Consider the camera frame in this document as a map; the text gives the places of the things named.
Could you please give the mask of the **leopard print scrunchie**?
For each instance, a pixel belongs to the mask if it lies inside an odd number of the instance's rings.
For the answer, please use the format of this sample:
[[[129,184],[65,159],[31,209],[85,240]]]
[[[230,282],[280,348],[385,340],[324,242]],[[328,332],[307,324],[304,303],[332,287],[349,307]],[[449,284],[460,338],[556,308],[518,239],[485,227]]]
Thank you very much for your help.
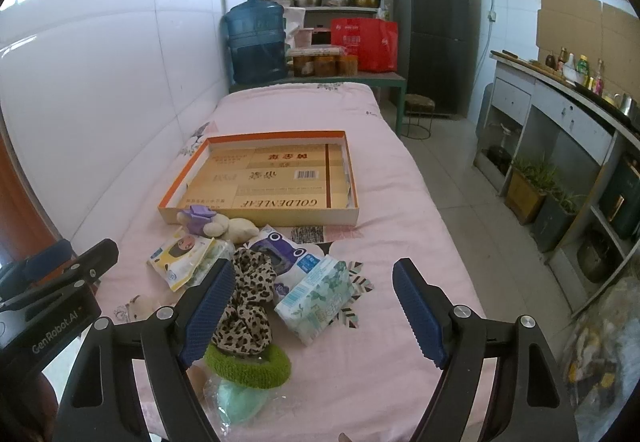
[[[266,306],[273,302],[276,271],[268,254],[246,247],[235,251],[232,263],[234,289],[214,333],[213,344],[232,355],[258,355],[272,341]]]

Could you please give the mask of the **yellow cartoon tissue pack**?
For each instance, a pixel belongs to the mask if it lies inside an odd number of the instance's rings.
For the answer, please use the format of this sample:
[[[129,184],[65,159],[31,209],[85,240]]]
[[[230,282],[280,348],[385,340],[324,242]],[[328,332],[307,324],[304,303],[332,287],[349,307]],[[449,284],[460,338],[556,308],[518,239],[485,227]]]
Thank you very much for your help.
[[[226,240],[198,236],[178,228],[146,263],[172,292],[178,292],[200,284],[218,259],[231,260],[233,253],[234,246]]]

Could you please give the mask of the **mint green sponge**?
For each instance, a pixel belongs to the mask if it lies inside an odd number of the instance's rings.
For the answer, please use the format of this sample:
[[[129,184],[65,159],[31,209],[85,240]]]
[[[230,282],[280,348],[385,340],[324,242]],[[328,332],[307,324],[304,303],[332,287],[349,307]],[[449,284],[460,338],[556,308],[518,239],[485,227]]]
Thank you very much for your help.
[[[254,389],[216,376],[203,389],[207,416],[223,436],[237,426],[250,422],[268,403],[268,390]]]

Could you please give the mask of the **white bear purple bow plush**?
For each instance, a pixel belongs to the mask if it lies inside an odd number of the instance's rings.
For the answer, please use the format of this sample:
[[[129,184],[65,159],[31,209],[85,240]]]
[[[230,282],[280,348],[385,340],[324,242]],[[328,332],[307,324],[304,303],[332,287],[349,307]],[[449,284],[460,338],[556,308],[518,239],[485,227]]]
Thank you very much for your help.
[[[178,212],[177,220],[191,234],[244,244],[257,236],[259,228],[251,220],[228,218],[207,206],[193,205]]]

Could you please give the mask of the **blue cartoon tissue pack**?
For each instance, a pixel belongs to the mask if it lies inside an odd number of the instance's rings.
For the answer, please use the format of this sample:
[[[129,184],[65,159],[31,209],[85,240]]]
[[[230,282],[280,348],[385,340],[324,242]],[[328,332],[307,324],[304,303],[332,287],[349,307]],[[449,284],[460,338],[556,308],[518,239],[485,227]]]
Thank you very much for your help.
[[[310,243],[300,244],[288,238],[270,225],[264,226],[252,238],[247,248],[266,254],[276,273],[273,282],[273,303],[277,304],[304,277],[329,254],[331,242],[319,242],[315,238]]]

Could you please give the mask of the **green floral tissue pack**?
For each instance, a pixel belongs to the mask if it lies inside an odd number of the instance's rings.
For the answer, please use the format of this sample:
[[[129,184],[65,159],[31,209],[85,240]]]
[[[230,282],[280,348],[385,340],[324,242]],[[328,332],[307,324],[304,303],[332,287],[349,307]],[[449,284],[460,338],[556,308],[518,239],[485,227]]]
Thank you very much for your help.
[[[345,261],[324,257],[274,310],[285,326],[310,346],[355,292]]]

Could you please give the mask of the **pink bed blanket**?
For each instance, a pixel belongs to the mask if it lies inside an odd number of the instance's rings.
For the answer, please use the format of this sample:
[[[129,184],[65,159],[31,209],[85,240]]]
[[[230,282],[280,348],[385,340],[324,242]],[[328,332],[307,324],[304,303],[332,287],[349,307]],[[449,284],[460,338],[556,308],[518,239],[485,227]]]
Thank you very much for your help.
[[[291,377],[253,419],[231,427],[228,439],[333,441],[347,434],[356,441],[408,440],[440,373],[422,355],[396,298],[394,263],[412,260],[424,280],[455,303],[478,310],[480,300],[416,163],[361,84],[236,92],[162,122],[145,143],[117,133],[116,144],[134,157],[96,215],[93,238],[109,237],[119,249],[98,289],[100,307],[119,321],[131,298],[167,298],[167,284],[148,265],[172,231],[157,207],[205,139],[299,130],[346,134],[359,216],[353,226],[296,226],[285,235],[318,256],[357,263],[371,287],[352,304],[356,327],[336,320],[308,346],[272,320],[273,340],[291,360]]]

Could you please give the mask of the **orange rimmed cardboard box tray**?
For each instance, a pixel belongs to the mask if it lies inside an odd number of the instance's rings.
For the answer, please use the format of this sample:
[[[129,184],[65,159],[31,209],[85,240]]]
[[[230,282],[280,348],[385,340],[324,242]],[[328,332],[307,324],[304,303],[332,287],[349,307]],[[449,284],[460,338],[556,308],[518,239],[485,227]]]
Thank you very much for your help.
[[[354,226],[359,202],[346,133],[273,131],[208,136],[160,200],[167,223],[206,206],[257,225]]]

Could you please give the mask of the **grey kitchen counter cabinet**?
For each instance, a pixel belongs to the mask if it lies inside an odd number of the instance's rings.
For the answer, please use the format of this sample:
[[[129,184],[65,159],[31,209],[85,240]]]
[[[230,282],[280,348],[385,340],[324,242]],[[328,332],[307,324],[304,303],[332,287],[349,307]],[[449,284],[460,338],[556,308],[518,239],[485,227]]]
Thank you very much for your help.
[[[639,251],[639,138],[592,96],[495,53],[475,167],[503,199],[515,158],[544,158],[555,186],[528,224],[574,314]]]

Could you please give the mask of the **blue water jug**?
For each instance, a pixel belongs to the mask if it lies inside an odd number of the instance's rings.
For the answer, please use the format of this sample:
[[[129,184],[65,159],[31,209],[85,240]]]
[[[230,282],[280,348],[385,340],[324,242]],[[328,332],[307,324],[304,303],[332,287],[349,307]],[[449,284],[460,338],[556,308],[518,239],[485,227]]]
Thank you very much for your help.
[[[236,84],[265,84],[288,74],[284,7],[246,0],[224,16]]]

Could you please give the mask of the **jars of preserved food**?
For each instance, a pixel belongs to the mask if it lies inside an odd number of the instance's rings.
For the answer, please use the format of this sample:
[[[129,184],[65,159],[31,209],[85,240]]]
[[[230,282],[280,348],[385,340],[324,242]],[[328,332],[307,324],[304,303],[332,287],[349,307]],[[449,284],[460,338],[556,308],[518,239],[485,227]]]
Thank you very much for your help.
[[[358,74],[358,58],[344,46],[317,44],[286,52],[296,77],[350,77]]]

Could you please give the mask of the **bottles on counter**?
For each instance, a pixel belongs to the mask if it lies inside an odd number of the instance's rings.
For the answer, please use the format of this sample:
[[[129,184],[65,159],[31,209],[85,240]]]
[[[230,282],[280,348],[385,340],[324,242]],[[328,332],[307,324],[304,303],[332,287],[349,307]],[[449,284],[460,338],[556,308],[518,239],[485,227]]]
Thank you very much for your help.
[[[596,95],[603,94],[602,76],[590,67],[584,54],[575,55],[562,46],[559,52],[542,52],[542,57],[544,64],[562,79],[579,84]]]

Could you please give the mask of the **red shopping bag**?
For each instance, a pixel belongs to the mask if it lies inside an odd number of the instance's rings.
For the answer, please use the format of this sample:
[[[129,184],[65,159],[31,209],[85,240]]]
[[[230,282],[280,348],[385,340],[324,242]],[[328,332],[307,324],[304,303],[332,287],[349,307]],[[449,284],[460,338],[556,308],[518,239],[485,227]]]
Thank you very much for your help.
[[[396,72],[398,24],[371,17],[334,18],[331,43],[358,58],[360,72]]]

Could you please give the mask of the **dark grey refrigerator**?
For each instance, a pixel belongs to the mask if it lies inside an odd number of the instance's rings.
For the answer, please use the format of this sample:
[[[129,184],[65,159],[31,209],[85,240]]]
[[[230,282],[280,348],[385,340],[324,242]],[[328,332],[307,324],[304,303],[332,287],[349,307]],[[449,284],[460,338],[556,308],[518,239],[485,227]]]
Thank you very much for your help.
[[[470,70],[470,0],[393,2],[398,74],[407,91],[431,98],[437,113],[460,113]]]

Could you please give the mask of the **cardboard sheets on wall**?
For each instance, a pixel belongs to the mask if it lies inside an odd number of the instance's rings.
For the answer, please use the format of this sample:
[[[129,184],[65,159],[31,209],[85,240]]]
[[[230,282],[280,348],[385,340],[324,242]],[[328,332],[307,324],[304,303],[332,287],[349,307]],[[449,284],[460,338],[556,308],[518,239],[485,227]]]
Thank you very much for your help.
[[[640,28],[637,17],[598,0],[541,0],[538,61],[562,49],[585,55],[591,70],[602,61],[604,88],[639,98]]]

